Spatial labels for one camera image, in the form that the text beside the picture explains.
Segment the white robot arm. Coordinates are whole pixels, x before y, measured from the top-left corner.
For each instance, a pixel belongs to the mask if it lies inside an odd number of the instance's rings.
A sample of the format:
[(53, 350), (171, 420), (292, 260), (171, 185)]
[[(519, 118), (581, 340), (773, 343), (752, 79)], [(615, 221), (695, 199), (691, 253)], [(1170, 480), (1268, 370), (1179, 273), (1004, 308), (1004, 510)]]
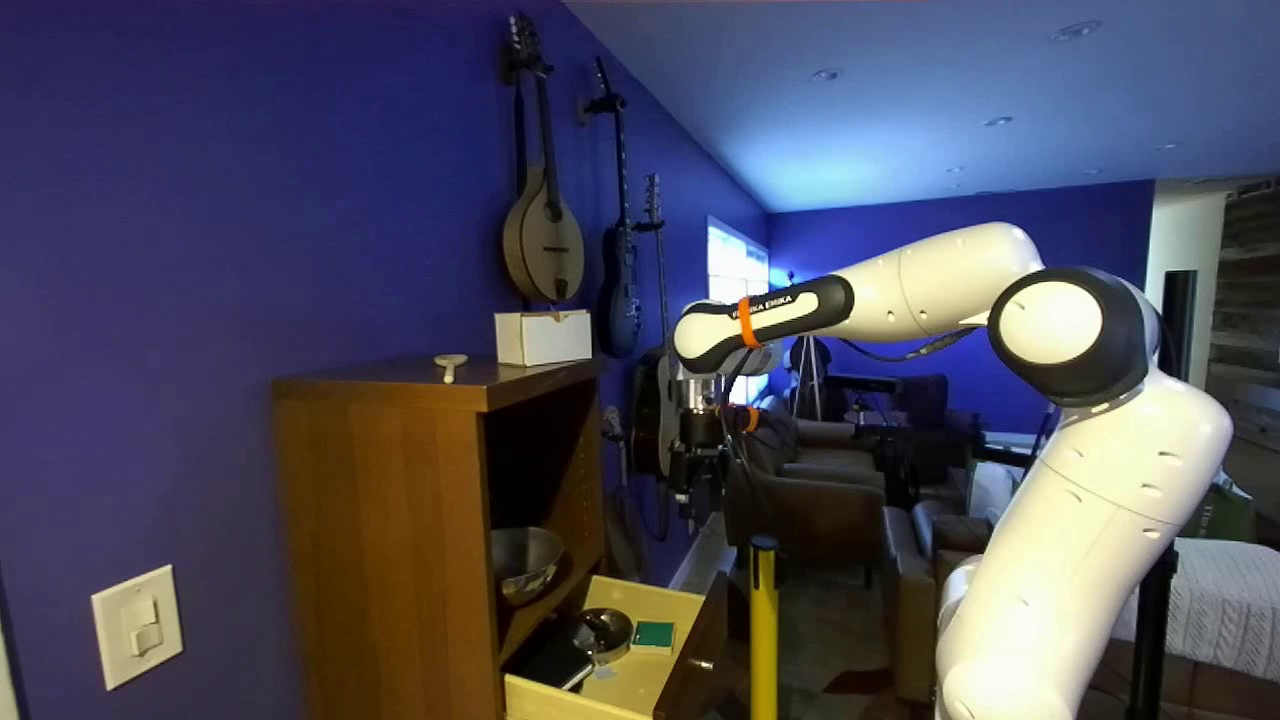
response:
[(1004, 221), (952, 229), (738, 305), (695, 302), (672, 353), (695, 377), (784, 336), (853, 343), (980, 328), (1060, 424), (950, 581), (938, 720), (1077, 720), (1122, 607), (1171, 548), (1231, 443), (1231, 418), (1160, 370), (1160, 314), (1129, 281), (1039, 260)]

